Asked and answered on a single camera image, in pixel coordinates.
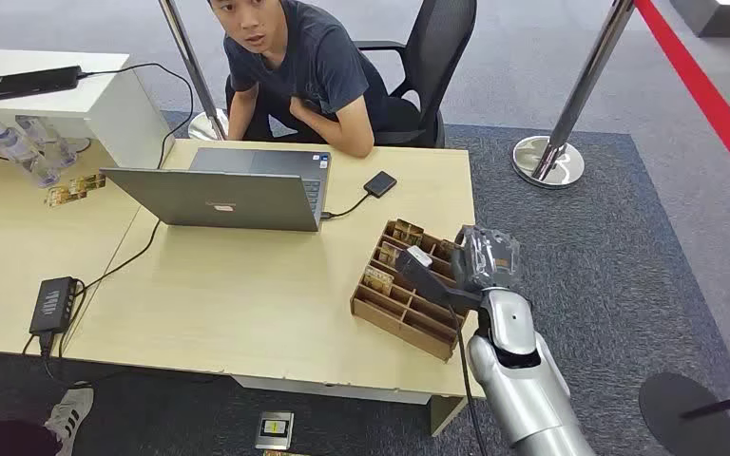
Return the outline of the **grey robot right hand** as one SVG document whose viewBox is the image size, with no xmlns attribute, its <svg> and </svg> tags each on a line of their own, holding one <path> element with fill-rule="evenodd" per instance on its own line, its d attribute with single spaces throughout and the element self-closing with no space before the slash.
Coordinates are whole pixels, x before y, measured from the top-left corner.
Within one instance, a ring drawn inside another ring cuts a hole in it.
<svg viewBox="0 0 730 456">
<path fill-rule="evenodd" d="M 476 292 L 487 288 L 512 288 L 520 281 L 520 242 L 499 230 L 463 225 L 451 254 L 457 286 Z"/>
</svg>

